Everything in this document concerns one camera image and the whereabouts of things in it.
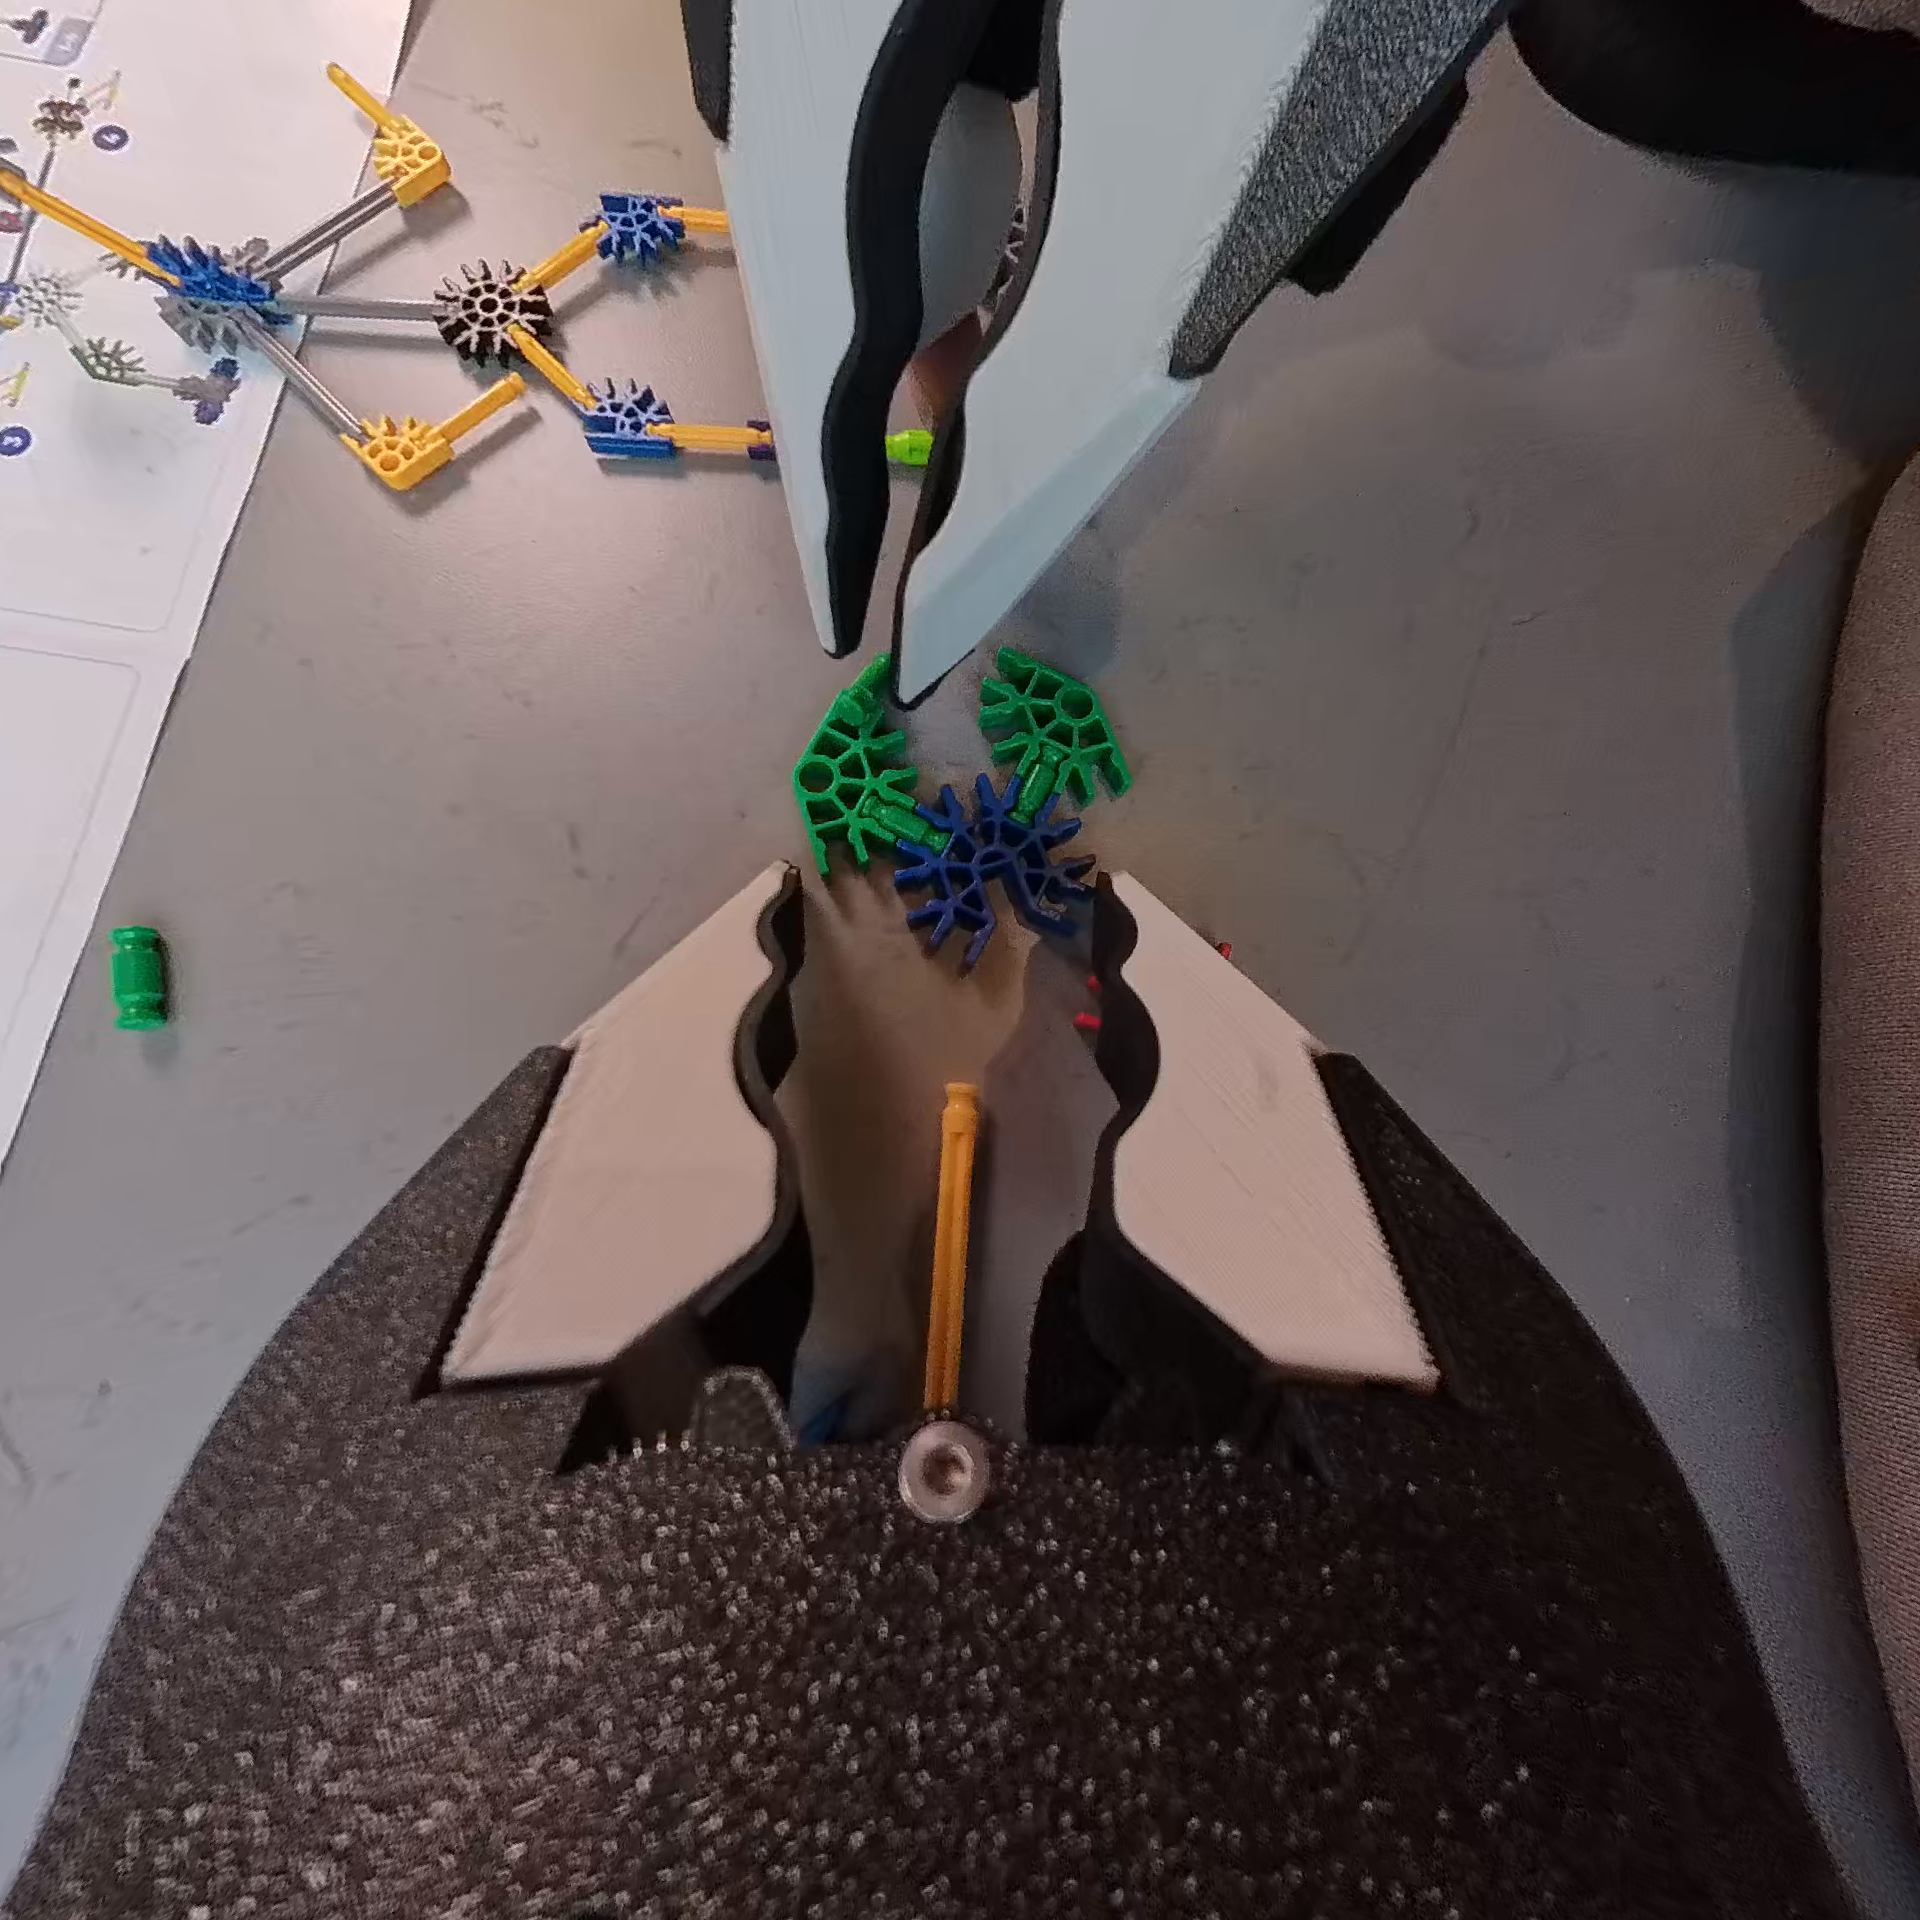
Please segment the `white instruction sheet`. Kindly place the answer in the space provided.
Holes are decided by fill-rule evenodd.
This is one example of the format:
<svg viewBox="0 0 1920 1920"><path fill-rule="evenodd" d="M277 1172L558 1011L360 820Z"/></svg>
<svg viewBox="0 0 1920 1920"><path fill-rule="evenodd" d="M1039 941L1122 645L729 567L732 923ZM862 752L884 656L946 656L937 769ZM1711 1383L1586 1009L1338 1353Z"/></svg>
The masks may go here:
<svg viewBox="0 0 1920 1920"><path fill-rule="evenodd" d="M5 172L143 245L263 249L362 183L406 2L5 5ZM1 1145L39 1080L280 401L161 283L5 199Z"/></svg>

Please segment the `blue snowflake connector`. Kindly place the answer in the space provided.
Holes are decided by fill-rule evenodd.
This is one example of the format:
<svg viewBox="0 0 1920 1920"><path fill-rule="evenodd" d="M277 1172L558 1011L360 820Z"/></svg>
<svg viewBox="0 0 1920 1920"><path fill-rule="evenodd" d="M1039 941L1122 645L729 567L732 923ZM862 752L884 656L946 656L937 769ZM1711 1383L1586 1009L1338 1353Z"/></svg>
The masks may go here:
<svg viewBox="0 0 1920 1920"><path fill-rule="evenodd" d="M895 841L903 923L928 953L956 946L959 977L992 949L1001 907L1041 939L1072 941L1085 929L1097 858L1073 847L1084 820L1061 811L1055 799L1028 819L1022 808L1017 775L1006 784L978 775L972 801L946 784L935 802L917 808L924 836Z"/></svg>

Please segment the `connector assembly with yellow rods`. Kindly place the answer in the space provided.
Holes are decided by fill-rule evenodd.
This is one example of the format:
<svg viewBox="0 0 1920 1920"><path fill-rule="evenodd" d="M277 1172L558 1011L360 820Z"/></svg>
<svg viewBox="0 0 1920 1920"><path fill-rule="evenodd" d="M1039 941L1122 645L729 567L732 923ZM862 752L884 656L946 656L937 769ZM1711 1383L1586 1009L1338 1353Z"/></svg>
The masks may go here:
<svg viewBox="0 0 1920 1920"><path fill-rule="evenodd" d="M804 1449L846 1442L884 1428L914 1409L918 1417L953 1417L962 1407L972 1197L981 1129L981 1089L943 1090L937 1195L928 1264L928 1325L921 1345L918 1394L905 1394L905 1347L880 1345L840 1356L804 1388L797 1440Z"/></svg>

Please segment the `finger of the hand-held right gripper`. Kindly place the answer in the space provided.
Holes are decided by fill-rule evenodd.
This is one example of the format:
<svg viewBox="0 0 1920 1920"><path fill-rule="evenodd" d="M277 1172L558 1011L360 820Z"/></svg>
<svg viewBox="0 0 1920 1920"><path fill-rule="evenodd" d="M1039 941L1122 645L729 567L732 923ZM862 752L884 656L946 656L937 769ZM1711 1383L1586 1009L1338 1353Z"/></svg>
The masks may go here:
<svg viewBox="0 0 1920 1920"><path fill-rule="evenodd" d="M997 628L1188 404L1173 333L1325 13L1044 7L1024 252L935 436L895 600L903 704Z"/></svg>
<svg viewBox="0 0 1920 1920"><path fill-rule="evenodd" d="M716 9L716 154L814 626L862 643L881 436L969 311L969 7Z"/></svg>

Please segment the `green fan-shaped connector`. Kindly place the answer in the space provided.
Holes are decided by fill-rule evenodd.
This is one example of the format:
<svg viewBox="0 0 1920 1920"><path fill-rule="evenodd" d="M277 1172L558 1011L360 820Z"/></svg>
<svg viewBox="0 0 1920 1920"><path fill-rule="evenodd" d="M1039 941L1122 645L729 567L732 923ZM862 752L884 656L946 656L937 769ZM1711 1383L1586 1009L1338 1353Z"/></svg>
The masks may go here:
<svg viewBox="0 0 1920 1920"><path fill-rule="evenodd" d="M857 819L866 794L887 791L906 804L918 802L918 772L900 756L905 733L892 725L889 715L873 729L850 728L834 708L840 693L834 696L790 772L799 825L820 879L832 872L834 847L846 849L860 872L870 866L876 853L898 850L866 832Z"/></svg>
<svg viewBox="0 0 1920 1920"><path fill-rule="evenodd" d="M1112 722L1092 687L1014 648L999 648L997 674L981 682L978 728L992 746L992 759L1007 762L1014 777L1028 746L1047 741L1055 747L1063 777L1047 804L1065 799L1090 804L1097 786L1117 801L1134 786Z"/></svg>

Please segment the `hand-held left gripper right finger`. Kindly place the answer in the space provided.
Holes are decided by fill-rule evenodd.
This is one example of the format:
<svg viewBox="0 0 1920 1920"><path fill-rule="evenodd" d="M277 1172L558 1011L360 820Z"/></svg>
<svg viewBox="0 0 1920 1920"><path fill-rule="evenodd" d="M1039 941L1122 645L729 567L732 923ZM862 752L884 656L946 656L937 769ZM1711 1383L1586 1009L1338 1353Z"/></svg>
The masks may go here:
<svg viewBox="0 0 1920 1920"><path fill-rule="evenodd" d="M1137 875L1094 890L1098 1284L1145 1288L1282 1378L1434 1388L1439 1369L1327 1090L1327 1050Z"/></svg>

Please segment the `person's beige fleece clothing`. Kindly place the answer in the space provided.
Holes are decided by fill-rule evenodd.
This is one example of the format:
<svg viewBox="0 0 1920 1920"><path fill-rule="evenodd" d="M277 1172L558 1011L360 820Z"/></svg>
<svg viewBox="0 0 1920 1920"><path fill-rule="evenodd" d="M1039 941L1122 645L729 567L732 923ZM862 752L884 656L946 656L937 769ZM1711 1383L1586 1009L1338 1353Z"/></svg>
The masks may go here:
<svg viewBox="0 0 1920 1920"><path fill-rule="evenodd" d="M1863 1601L1917 1788L1917 461L1840 624L1816 849L1816 1136Z"/></svg>

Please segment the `multicolour rod connector toy figure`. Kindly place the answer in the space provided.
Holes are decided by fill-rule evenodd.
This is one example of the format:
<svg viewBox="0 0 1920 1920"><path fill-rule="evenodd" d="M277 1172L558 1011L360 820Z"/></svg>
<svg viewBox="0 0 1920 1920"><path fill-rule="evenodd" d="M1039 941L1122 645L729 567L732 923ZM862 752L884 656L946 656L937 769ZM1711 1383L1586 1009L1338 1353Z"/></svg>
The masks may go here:
<svg viewBox="0 0 1920 1920"><path fill-rule="evenodd" d="M161 322L205 355L200 373L161 376L130 346L85 333L73 296L45 277L5 283L5 327L50 330L80 373L116 394L164 394L199 426L223 420L241 386L241 360L270 363L317 415L350 456L386 489L402 493L453 465L457 447L526 396L532 373L565 401L583 443L600 465L671 465L682 457L776 465L770 420L678 420L653 386L637 380L586 381L554 355L553 296L585 269L652 269L688 241L729 241L720 209L673 197L604 193L592 218L553 253L528 268L477 260L447 274L426 299L354 299L296 296L292 274L388 212L405 212L449 188L442 146L417 121L392 111L346 68L326 65L326 83L368 121L373 186L279 247L252 241L213 247L193 236L133 237L50 193L50 172L30 176L5 157L5 209L21 234L50 224L93 247L103 269L130 279L154 299ZM426 327L468 368L492 368L461 411L438 424L414 417L360 417L311 373L294 348L294 327L311 320L358 320Z"/></svg>

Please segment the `person's right hand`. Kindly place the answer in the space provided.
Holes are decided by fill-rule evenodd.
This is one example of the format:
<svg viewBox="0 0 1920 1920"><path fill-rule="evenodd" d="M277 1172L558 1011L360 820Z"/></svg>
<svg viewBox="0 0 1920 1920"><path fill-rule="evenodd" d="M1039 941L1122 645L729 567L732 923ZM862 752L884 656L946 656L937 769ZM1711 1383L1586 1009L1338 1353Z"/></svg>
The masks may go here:
<svg viewBox="0 0 1920 1920"><path fill-rule="evenodd" d="M918 348L909 362L906 386L925 429L935 429L946 419L956 396L965 389L981 353L982 330L981 309L974 306L925 348Z"/></svg>

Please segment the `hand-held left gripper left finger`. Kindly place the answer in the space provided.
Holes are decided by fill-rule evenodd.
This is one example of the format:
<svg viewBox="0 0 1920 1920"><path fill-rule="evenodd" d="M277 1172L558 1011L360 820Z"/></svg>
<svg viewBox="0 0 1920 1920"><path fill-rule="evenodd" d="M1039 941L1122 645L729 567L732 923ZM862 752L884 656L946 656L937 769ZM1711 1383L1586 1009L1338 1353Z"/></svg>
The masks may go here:
<svg viewBox="0 0 1920 1920"><path fill-rule="evenodd" d="M440 1388L752 1368L793 1385L808 1232L776 1090L804 892L772 861L562 1044Z"/></svg>

